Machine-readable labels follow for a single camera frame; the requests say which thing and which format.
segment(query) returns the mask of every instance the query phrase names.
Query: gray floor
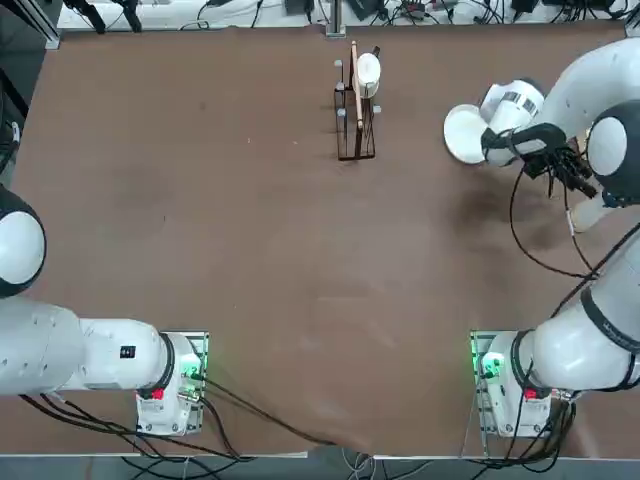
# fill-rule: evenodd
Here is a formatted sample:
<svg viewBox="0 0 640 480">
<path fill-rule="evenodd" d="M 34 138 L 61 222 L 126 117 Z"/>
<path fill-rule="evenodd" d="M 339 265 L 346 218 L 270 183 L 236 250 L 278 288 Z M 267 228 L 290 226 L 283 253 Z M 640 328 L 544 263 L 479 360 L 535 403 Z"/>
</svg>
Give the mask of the gray floor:
<svg viewBox="0 0 640 480">
<path fill-rule="evenodd" d="M 148 461 L 136 459 L 138 465 L 146 466 Z M 226 462 L 204 459 L 207 466 L 220 467 Z M 385 467 L 388 478 L 409 472 L 419 461 L 386 460 Z M 157 473 L 174 475 L 182 478 L 184 465 L 166 464 L 154 469 Z M 415 480 L 443 479 L 471 480 L 480 471 L 480 467 L 463 460 L 439 460 L 420 473 L 411 476 Z M 0 459 L 2 477 L 11 480 L 120 480 L 131 479 L 137 473 L 119 458 L 4 458 Z M 195 465 L 188 465 L 187 474 L 202 473 Z M 340 453 L 337 451 L 314 454 L 311 458 L 303 459 L 271 459 L 263 458 L 248 464 L 237 465 L 220 476 L 223 480 L 241 479 L 278 479 L 278 480 L 346 480 L 350 471 L 344 465 Z M 489 471 L 481 478 L 483 480 L 627 480 L 640 476 L 640 464 L 637 462 L 595 462 L 595 461 L 561 461 L 555 468 L 545 474 L 536 475 L 520 467 L 512 467 L 501 471 Z M 145 475 L 141 478 L 153 478 Z M 385 480 L 382 465 L 378 461 L 374 480 Z"/>
<path fill-rule="evenodd" d="M 60 11 L 61 0 L 54 0 L 53 4 L 43 4 L 52 19 L 56 19 Z M 44 42 L 31 29 L 27 28 L 19 19 L 0 7 L 0 65 L 15 83 L 20 93 L 27 101 L 33 94 L 38 73 L 44 58 Z M 137 464 L 146 466 L 146 460 L 136 459 Z M 224 465 L 217 459 L 203 459 L 212 468 Z M 421 461 L 386 461 L 385 466 L 389 478 L 409 472 Z M 462 460 L 436 461 L 412 479 L 440 479 L 449 480 L 471 479 L 480 470 Z M 163 464 L 154 469 L 165 475 L 176 475 L 181 478 L 184 465 Z M 110 457 L 6 457 L 0 458 L 0 478 L 7 480 L 119 480 L 130 479 L 136 470 L 125 465 L 119 458 Z M 201 471 L 193 464 L 188 466 L 188 474 L 197 475 Z M 349 470 L 344 465 L 339 449 L 322 448 L 310 454 L 310 458 L 302 459 L 259 459 L 244 465 L 237 465 L 233 469 L 221 474 L 224 480 L 235 479 L 307 479 L 329 480 L 347 479 Z M 640 463 L 637 462 L 602 462 L 602 461 L 560 461 L 556 467 L 542 476 L 545 479 L 581 479 L 581 480 L 618 480 L 640 478 Z M 140 478 L 152 478 L 145 475 Z M 489 471 L 483 475 L 483 480 L 527 480 L 541 478 L 540 475 L 529 473 L 522 468 L 515 467 L 502 471 Z M 384 480 L 385 475 L 381 463 L 375 479 Z"/>
</svg>

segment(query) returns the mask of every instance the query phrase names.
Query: white cup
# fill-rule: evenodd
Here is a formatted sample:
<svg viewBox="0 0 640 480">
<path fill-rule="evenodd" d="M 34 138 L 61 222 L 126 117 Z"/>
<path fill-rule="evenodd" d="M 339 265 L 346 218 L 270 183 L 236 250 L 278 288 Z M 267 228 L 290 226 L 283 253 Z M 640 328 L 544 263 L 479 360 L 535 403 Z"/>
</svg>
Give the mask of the white cup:
<svg viewBox="0 0 640 480">
<path fill-rule="evenodd" d="M 360 96 L 373 97 L 380 86 L 380 60 L 373 53 L 363 53 L 358 58 L 357 69 Z"/>
</svg>

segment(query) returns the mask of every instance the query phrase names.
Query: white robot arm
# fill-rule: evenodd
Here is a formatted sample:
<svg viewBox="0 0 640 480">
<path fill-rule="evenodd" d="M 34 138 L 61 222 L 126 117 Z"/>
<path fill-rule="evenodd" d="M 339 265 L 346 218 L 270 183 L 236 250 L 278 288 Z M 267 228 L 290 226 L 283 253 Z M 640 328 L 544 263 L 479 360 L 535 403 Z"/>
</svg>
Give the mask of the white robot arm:
<svg viewBox="0 0 640 480">
<path fill-rule="evenodd" d="M 204 336 L 192 341 L 129 319 L 80 319 L 14 296 L 38 277 L 46 244 L 33 209 L 0 186 L 0 395 L 135 390 L 138 429 L 199 431 L 203 385 L 190 375 L 204 375 L 206 352 L 196 347 Z"/>
<path fill-rule="evenodd" d="M 602 189 L 572 211 L 578 231 L 640 203 L 640 38 L 582 56 L 546 99 L 529 80 L 494 85 L 480 108 L 454 108 L 444 130 L 459 160 L 504 166 L 533 162 L 589 128 L 588 163 Z M 525 394 L 518 433 L 535 436 L 549 416 L 551 389 L 614 391 L 640 378 L 640 237 L 627 245 L 573 304 L 535 330 L 492 341 L 482 370 L 500 435 L 514 434 Z"/>
<path fill-rule="evenodd" d="M 630 154 L 638 141 L 639 101 L 640 38 L 628 38 L 574 61 L 546 99 L 529 79 L 493 85 L 480 108 L 451 110 L 445 141 L 465 163 L 504 166 L 553 152 L 591 128 L 588 161 L 602 189 L 572 211 L 575 230 L 583 232 L 614 208 L 640 202 L 640 162 Z"/>
</svg>

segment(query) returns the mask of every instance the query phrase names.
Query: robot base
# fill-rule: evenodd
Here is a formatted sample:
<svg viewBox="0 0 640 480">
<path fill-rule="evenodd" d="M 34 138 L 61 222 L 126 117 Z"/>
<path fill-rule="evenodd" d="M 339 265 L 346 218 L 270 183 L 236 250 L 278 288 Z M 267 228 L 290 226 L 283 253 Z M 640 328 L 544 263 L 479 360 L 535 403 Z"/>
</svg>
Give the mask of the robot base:
<svg viewBox="0 0 640 480">
<path fill-rule="evenodd" d="M 207 332 L 164 332 L 175 350 L 173 375 L 167 388 L 153 398 L 136 394 L 138 430 L 154 435 L 186 435 L 202 429 L 205 382 L 189 377 L 197 373 L 206 378 L 209 334 Z"/>
<path fill-rule="evenodd" d="M 471 342 L 476 373 L 476 394 L 484 432 L 501 437 L 535 437 L 549 418 L 551 396 L 534 398 L 525 392 L 518 431 L 518 408 L 522 388 L 511 367 L 511 344 L 517 332 L 472 332 Z M 491 412 L 487 421 L 485 412 Z"/>
</svg>

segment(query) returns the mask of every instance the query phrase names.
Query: brown table surface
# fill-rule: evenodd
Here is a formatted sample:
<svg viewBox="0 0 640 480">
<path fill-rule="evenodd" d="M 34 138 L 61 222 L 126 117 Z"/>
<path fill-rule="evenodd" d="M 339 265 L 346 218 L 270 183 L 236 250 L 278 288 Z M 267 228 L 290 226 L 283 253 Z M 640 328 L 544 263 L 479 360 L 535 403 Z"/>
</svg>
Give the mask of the brown table surface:
<svg viewBox="0 0 640 480">
<path fill-rule="evenodd" d="M 574 282 L 511 238 L 517 167 L 456 163 L 442 121 L 492 82 L 549 88 L 621 37 L 612 22 L 352 29 L 344 41 L 315 29 L 69 36 L 46 56 L 15 176 L 49 238 L 29 295 L 206 329 L 214 377 L 300 429 L 371 453 L 457 456 L 469 331 L 535 326 Z M 333 61 L 351 39 L 382 49 L 383 111 L 377 158 L 341 164 Z M 524 181 L 516 228 L 536 255 L 578 270 L 562 201 L 545 188 Z M 612 217 L 581 237 L 589 258 L 632 220 Z M 565 453 L 638 458 L 636 395 L 581 400 Z M 73 398 L 135 418 L 131 392 Z M 218 404 L 241 451 L 311 447 Z M 5 453 L 127 451 L 14 398 L 0 409 Z M 467 455 L 482 453 L 476 417 Z M 219 448 L 210 426 L 187 440 Z"/>
</svg>

